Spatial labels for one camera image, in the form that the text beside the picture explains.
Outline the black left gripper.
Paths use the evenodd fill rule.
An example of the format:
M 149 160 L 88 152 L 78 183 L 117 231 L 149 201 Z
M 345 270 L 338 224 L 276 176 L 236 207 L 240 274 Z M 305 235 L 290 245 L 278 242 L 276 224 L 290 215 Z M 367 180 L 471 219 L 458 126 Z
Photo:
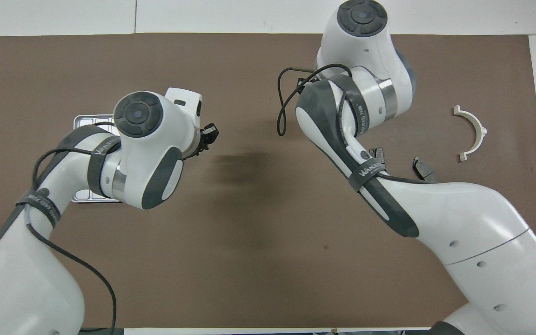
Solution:
M 198 139 L 194 140 L 194 144 L 196 144 L 196 146 L 188 155 L 183 154 L 183 161 L 186 161 L 195 155 L 199 155 L 204 150 L 208 150 L 209 146 L 215 142 L 219 133 L 220 132 L 214 123 L 206 125 L 204 129 L 199 129 Z

